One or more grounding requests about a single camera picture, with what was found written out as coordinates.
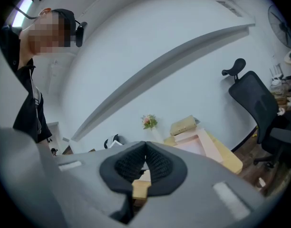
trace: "small flower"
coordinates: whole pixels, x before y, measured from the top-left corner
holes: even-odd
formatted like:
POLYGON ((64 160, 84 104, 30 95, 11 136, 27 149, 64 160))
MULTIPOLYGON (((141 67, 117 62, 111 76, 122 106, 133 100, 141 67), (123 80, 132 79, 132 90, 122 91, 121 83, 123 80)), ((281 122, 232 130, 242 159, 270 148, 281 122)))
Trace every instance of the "small flower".
POLYGON ((157 120, 155 119, 155 115, 147 115, 147 116, 143 116, 142 118, 142 124, 144 126, 144 129, 152 129, 153 127, 155 127, 157 125, 157 120))
POLYGON ((150 123, 150 119, 148 118, 148 117, 146 117, 145 119, 144 119, 144 124, 149 124, 150 123))

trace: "mesh chair back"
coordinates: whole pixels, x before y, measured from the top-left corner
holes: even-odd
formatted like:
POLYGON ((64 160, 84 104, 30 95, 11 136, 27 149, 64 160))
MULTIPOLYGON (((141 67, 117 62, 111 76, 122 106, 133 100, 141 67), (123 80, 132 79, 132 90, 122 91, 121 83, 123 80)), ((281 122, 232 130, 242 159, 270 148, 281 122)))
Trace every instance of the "mesh chair back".
POLYGON ((279 110, 273 95, 253 71, 232 85, 229 94, 255 119, 259 127, 257 143, 262 143, 279 110))

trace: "ceiling light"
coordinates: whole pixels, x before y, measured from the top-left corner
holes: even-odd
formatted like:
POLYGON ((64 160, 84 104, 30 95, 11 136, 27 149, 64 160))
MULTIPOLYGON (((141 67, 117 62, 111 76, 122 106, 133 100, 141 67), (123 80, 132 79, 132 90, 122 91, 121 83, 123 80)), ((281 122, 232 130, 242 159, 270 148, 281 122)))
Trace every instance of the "ceiling light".
MULTIPOLYGON (((21 4, 21 6, 19 7, 19 9, 21 9, 24 13, 27 13, 28 9, 30 8, 32 4, 32 0, 24 0, 21 4)), ((14 18, 14 21, 12 23, 13 27, 20 27, 23 24, 23 20, 24 20, 24 15, 21 14, 20 12, 17 12, 16 17, 14 18)))

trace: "white strap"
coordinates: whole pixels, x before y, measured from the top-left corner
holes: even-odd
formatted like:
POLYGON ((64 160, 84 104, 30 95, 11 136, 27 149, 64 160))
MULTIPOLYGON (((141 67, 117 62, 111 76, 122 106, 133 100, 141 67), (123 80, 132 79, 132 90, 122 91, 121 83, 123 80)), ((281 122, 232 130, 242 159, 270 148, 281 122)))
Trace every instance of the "white strap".
POLYGON ((41 122, 38 116, 38 105, 40 104, 40 101, 41 101, 41 92, 33 83, 33 80, 31 78, 31 69, 29 70, 29 76, 30 76, 30 81, 31 81, 32 95, 35 100, 35 107, 36 107, 36 113, 37 113, 37 124, 38 124, 37 133, 40 134, 42 132, 42 126, 41 126, 41 122))

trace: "person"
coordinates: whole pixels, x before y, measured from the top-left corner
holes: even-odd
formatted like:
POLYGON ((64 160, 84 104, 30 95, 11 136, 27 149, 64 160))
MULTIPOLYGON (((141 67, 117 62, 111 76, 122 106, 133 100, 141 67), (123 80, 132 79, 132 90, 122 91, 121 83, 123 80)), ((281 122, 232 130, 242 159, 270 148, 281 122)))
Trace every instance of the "person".
POLYGON ((58 151, 57 149, 51 148, 50 151, 51 151, 51 153, 52 153, 53 156, 56 156, 57 155, 57 151, 58 151))
POLYGON ((72 11, 43 9, 33 23, 22 28, 4 26, 0 32, 0 48, 11 70, 28 91, 14 122, 13 128, 27 133, 36 143, 49 147, 52 136, 44 116, 43 95, 36 88, 32 73, 33 57, 69 47, 75 33, 76 22, 72 11))

